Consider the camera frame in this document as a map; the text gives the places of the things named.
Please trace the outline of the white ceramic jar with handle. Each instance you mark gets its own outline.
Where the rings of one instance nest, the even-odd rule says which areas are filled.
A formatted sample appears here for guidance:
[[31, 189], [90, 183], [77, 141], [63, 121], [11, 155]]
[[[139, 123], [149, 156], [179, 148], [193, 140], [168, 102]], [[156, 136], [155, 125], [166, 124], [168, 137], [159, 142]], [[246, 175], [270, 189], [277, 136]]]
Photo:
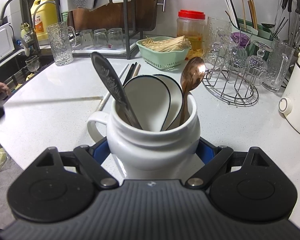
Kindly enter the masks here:
[[110, 153], [123, 179], [177, 179], [195, 154], [200, 139], [197, 103], [187, 96], [189, 117], [168, 131], [150, 132], [124, 122], [115, 103], [111, 112], [98, 111], [87, 120], [87, 130], [94, 141], [101, 136], [96, 125], [106, 126]]

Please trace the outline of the embossed stainless steel spoon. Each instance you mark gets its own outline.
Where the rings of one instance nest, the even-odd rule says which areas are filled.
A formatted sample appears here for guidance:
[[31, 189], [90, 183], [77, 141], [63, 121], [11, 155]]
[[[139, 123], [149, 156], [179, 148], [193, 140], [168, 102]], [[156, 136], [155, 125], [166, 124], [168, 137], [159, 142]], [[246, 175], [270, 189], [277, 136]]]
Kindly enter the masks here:
[[111, 63], [98, 52], [92, 52], [91, 61], [108, 92], [123, 109], [129, 123], [135, 128], [142, 129], [125, 93], [124, 87]]

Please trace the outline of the white ceramic soup spoon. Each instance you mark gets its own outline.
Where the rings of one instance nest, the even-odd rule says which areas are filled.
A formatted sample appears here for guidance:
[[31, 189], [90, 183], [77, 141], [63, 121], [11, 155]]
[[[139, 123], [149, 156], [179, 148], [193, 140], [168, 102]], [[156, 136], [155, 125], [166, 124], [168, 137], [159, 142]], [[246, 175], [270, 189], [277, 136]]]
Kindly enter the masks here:
[[142, 129], [160, 132], [171, 105], [165, 83], [156, 76], [141, 75], [129, 80], [124, 89]]
[[181, 115], [181, 106], [183, 102], [183, 93], [181, 87], [170, 76], [163, 74], [155, 74], [165, 85], [168, 87], [170, 92], [170, 108], [167, 114], [167, 118], [163, 124], [162, 131], [174, 129], [178, 126], [178, 121]]

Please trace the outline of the copper coloured small spoon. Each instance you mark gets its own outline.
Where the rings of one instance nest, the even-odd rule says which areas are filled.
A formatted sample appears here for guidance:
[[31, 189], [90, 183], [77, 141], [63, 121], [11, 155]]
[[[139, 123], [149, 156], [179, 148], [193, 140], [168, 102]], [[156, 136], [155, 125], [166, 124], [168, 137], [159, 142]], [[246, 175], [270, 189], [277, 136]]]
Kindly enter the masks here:
[[181, 107], [180, 123], [182, 125], [185, 121], [185, 114], [187, 112], [187, 95], [197, 88], [202, 82], [206, 72], [206, 65], [201, 57], [193, 57], [188, 61], [180, 77], [180, 84], [183, 91], [183, 103]]

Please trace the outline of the dark kitchen faucet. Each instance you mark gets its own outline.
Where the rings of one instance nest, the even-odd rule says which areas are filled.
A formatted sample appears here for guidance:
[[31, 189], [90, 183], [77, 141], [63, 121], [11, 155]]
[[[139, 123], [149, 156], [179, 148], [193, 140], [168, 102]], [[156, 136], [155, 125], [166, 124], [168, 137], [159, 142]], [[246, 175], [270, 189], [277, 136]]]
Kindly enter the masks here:
[[[5, 16], [5, 12], [9, 4], [13, 0], [7, 0], [5, 4], [3, 5], [1, 9], [1, 14], [0, 14], [0, 25], [2, 25], [3, 18]], [[11, 13], [10, 18], [12, 20], [12, 24], [14, 27], [17, 26], [17, 23], [21, 23], [23, 20], [25, 20], [29, 26], [30, 26], [30, 40], [25, 43], [26, 46], [33, 46], [34, 53], [39, 53], [40, 52], [40, 46], [38, 43], [37, 35], [34, 30], [34, 24], [32, 22], [32, 17], [31, 17], [31, 12], [30, 12], [30, 4], [29, 0], [21, 0], [23, 5], [19, 2], [20, 5], [20, 10]]]

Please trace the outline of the stemmed glass in sink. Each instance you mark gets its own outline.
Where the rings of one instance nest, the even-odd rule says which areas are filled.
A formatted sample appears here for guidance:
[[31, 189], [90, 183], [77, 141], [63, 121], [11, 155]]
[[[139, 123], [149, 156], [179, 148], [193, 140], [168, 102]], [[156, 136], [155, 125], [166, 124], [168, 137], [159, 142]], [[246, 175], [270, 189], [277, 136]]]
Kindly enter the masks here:
[[40, 62], [37, 55], [33, 55], [25, 60], [26, 66], [31, 73], [35, 73], [40, 68]]

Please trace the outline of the wooden chopstick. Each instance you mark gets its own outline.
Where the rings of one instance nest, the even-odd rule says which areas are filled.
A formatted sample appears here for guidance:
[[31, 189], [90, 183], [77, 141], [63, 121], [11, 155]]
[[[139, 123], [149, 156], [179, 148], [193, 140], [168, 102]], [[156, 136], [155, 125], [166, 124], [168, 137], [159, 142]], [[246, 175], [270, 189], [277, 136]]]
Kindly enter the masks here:
[[141, 68], [141, 64], [138, 64], [138, 66], [136, 67], [136, 69], [134, 70], [134, 73], [132, 75], [132, 77], [136, 77], [140, 71]]

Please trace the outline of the tall textured glass mug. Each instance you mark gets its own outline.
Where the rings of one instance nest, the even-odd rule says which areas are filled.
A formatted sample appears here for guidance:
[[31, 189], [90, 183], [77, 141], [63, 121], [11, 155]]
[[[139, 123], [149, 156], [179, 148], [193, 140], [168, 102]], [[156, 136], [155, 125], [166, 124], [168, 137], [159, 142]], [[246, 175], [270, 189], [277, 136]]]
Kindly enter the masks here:
[[76, 45], [75, 30], [67, 22], [59, 22], [47, 27], [51, 52], [57, 66], [73, 61], [72, 49]]

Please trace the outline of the green plastic basket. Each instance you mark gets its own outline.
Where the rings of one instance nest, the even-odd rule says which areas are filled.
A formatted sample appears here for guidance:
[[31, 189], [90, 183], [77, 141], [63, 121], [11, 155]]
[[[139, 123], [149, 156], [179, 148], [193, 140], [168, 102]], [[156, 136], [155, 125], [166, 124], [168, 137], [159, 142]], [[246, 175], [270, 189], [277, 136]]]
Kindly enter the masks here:
[[[149, 37], [157, 40], [165, 40], [172, 37], [167, 36], [158, 36], [158, 37]], [[189, 52], [189, 49], [184, 49], [181, 51], [172, 51], [172, 52], [156, 52], [144, 47], [141, 42], [145, 39], [138, 40], [136, 42], [142, 58], [151, 66], [159, 69], [166, 70], [175, 66], [180, 65], [185, 59]]]

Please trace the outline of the yellow detergent jug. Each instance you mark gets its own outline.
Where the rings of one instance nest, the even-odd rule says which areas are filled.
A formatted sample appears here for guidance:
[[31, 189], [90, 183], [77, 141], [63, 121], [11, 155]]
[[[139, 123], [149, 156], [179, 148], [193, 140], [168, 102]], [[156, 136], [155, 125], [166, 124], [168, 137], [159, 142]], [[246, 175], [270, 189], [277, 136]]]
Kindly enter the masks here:
[[39, 45], [48, 45], [47, 27], [58, 22], [55, 0], [35, 0], [31, 16]]

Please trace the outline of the bundle of dried noodles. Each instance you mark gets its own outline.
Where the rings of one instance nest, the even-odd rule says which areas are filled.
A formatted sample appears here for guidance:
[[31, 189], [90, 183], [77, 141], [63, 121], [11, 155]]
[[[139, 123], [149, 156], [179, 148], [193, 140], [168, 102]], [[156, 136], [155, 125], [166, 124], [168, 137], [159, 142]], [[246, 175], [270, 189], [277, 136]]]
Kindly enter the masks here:
[[165, 40], [157, 40], [154, 38], [146, 38], [141, 44], [156, 52], [172, 52], [181, 51], [184, 49], [190, 49], [191, 44], [185, 36], [179, 36], [176, 38], [168, 38]]

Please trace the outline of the small upturned drinking glass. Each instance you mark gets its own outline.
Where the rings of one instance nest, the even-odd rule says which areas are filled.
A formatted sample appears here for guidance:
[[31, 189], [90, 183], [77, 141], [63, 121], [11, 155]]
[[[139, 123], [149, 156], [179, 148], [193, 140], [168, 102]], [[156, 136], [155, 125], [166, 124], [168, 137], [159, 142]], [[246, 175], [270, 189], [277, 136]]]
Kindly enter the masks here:
[[82, 30], [79, 32], [81, 49], [94, 49], [95, 42], [93, 31], [91, 29]]

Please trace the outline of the textured glass pitcher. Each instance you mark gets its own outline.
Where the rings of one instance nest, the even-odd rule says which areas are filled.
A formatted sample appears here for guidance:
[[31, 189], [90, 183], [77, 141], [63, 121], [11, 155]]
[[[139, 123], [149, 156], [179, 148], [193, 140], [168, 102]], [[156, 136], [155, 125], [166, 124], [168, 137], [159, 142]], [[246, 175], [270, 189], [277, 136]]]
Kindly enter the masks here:
[[230, 34], [229, 31], [231, 30], [231, 23], [229, 21], [219, 20], [209, 16], [206, 26], [204, 27], [203, 45], [204, 60], [210, 64], [215, 62], [222, 47], [222, 38], [218, 34], [219, 30], [221, 30], [221, 36]]

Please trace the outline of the purple lid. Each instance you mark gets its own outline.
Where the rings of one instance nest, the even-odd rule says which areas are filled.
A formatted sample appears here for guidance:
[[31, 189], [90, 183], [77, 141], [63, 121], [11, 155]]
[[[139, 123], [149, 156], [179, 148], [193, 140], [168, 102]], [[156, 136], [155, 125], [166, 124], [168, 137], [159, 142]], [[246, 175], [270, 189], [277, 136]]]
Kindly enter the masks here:
[[244, 33], [234, 32], [231, 38], [238, 44], [239, 48], [245, 48], [250, 44], [250, 38]]

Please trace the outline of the green dish soap bottle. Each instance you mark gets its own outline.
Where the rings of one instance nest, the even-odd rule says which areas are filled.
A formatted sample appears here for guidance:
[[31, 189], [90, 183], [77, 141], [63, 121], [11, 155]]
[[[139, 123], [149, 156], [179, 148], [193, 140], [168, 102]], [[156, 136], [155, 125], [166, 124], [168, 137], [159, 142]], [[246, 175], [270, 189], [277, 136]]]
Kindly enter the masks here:
[[68, 12], [63, 12], [61, 13], [62, 16], [62, 21], [66, 23], [66, 25], [68, 25]]

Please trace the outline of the chrome small faucet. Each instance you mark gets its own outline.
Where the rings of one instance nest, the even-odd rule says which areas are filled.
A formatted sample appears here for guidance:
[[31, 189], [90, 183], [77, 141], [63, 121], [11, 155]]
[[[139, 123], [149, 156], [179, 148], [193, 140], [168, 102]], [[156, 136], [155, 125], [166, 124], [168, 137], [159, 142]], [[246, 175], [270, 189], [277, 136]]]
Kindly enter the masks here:
[[31, 7], [31, 15], [36, 33], [45, 33], [48, 26], [58, 21], [55, 1], [35, 0]]

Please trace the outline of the textured glass mug right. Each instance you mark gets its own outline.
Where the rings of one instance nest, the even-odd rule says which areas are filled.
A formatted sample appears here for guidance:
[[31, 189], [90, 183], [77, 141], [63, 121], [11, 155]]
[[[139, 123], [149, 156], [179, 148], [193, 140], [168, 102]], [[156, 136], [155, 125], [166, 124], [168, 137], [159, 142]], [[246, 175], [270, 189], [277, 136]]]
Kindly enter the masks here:
[[262, 81], [264, 88], [271, 92], [278, 92], [288, 72], [294, 48], [290, 47], [278, 38], [273, 40], [273, 51], [267, 59], [267, 73]]

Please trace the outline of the green utensil holder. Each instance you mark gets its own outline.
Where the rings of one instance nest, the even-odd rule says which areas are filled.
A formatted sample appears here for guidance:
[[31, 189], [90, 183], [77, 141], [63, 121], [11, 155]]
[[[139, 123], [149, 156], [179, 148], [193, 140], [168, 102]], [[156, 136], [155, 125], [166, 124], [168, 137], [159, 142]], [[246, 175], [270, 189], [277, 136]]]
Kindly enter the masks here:
[[268, 46], [273, 44], [272, 32], [269, 28], [266, 28], [257, 21], [257, 13], [254, 0], [248, 1], [248, 12], [250, 14], [251, 21], [245, 19], [245, 9], [243, 6], [243, 19], [238, 18], [234, 4], [232, 0], [224, 0], [228, 15], [228, 18], [231, 23], [231, 32], [232, 33], [242, 33], [247, 35], [250, 38], [249, 53], [251, 54], [254, 51], [253, 41], [260, 41]]

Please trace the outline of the red lidded plastic jar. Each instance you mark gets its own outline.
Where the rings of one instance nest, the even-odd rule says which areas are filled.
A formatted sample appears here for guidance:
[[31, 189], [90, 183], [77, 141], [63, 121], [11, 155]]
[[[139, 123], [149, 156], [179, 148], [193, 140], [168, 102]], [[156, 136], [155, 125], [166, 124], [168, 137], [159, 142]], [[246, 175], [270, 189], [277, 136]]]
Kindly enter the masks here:
[[203, 35], [206, 15], [201, 11], [181, 9], [177, 18], [177, 36], [185, 36], [191, 44], [187, 60], [203, 55]]

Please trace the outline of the black dish rack frame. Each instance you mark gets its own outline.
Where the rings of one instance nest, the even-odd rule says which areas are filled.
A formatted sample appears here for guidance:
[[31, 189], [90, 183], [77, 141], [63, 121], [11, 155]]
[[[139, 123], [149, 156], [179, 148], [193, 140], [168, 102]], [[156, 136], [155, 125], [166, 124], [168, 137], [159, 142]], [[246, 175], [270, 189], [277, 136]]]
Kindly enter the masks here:
[[[62, 16], [60, 11], [59, 0], [55, 0], [57, 18], [59, 22], [62, 22]], [[89, 11], [87, 9], [75, 9], [75, 17], [73, 13], [70, 13], [69, 26], [74, 27], [75, 31], [79, 32], [85, 29], [110, 29], [112, 27], [122, 27], [124, 47], [122, 49], [109, 49], [110, 52], [106, 52], [103, 49], [100, 53], [106, 57], [114, 57], [121, 59], [132, 59], [136, 53], [136, 45], [133, 45], [132, 38], [139, 30], [135, 26], [135, 1], [132, 0], [132, 5], [129, 5], [127, 0], [124, 0], [122, 5], [104, 5], [101, 9]]]

